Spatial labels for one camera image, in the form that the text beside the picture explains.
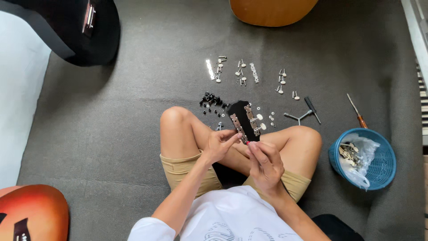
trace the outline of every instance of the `orange guitar body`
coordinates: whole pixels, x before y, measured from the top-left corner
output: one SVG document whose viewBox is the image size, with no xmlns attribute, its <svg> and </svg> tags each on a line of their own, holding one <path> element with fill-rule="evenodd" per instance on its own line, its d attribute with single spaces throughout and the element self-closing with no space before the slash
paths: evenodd
<svg viewBox="0 0 428 241">
<path fill-rule="evenodd" d="M 29 185 L 0 196 L 0 241 L 66 241 L 68 205 L 47 185 Z"/>
<path fill-rule="evenodd" d="M 280 27 L 301 20 L 318 0 L 229 0 L 241 21 L 267 27 Z"/>
</svg>

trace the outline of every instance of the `khaki shorts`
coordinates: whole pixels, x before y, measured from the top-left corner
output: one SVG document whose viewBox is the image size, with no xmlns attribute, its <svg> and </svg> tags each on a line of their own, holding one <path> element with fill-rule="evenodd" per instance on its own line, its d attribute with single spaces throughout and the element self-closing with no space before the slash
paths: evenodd
<svg viewBox="0 0 428 241">
<path fill-rule="evenodd" d="M 178 186 L 178 184 L 183 180 L 186 174 L 190 172 L 198 158 L 202 155 L 202 150 L 199 151 L 201 153 L 199 153 L 198 155 L 184 159 L 170 159 L 160 155 L 162 166 L 165 170 L 165 175 L 168 180 L 169 186 L 171 187 L 171 191 Z M 307 179 L 306 177 L 286 170 L 284 171 L 281 180 L 287 188 L 288 192 L 290 193 L 290 196 L 296 202 L 300 200 L 303 193 L 306 191 L 306 188 L 308 187 L 309 183 L 311 182 L 311 180 Z M 242 185 L 251 186 L 252 188 L 254 188 L 254 190 L 257 191 L 257 193 L 262 199 L 267 201 L 266 196 L 263 195 L 261 190 L 256 187 L 256 185 L 254 184 L 254 180 L 251 176 L 248 177 Z M 221 189 L 223 189 L 223 186 L 221 185 L 220 181 L 218 180 L 217 174 L 211 166 L 208 169 L 207 174 L 205 174 L 205 177 L 202 179 L 202 183 L 198 189 L 196 197 L 199 197 L 209 191 Z"/>
</svg>

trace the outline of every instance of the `guitar headstock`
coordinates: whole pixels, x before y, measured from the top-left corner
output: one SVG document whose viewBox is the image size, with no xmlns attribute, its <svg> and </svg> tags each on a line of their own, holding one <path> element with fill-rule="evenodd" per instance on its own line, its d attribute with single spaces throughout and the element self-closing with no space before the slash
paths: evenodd
<svg viewBox="0 0 428 241">
<path fill-rule="evenodd" d="M 239 100 L 227 109 L 227 114 L 233 122 L 236 130 L 242 134 L 242 143 L 260 141 L 260 129 L 265 130 L 265 124 L 261 123 L 257 127 L 256 120 L 263 120 L 263 116 L 258 114 L 254 118 L 253 112 L 248 101 Z"/>
</svg>

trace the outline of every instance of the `white t-shirt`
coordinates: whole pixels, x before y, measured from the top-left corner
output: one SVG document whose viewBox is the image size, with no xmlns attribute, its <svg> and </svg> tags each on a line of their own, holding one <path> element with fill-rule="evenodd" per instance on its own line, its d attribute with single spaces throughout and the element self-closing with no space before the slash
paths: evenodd
<svg viewBox="0 0 428 241">
<path fill-rule="evenodd" d="M 140 219 L 128 241 L 172 241 L 175 231 L 157 218 Z M 181 241 L 301 241 L 250 186 L 208 192 L 193 201 Z"/>
</svg>

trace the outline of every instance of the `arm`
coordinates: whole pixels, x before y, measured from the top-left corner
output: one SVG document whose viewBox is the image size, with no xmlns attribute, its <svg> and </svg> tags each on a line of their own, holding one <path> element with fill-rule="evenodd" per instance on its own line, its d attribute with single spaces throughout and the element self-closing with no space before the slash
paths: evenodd
<svg viewBox="0 0 428 241">
<path fill-rule="evenodd" d="M 163 221 L 175 230 L 175 236 L 178 235 L 186 221 L 208 168 L 214 162 L 221 160 L 234 143 L 239 142 L 242 135 L 235 133 L 233 130 L 212 132 L 208 138 L 207 147 L 191 171 L 153 213 L 152 217 Z"/>
<path fill-rule="evenodd" d="M 280 182 L 284 167 L 278 150 L 267 143 L 251 142 L 247 154 L 255 184 L 269 198 L 278 216 L 303 240 L 330 239 L 294 202 Z"/>
</svg>

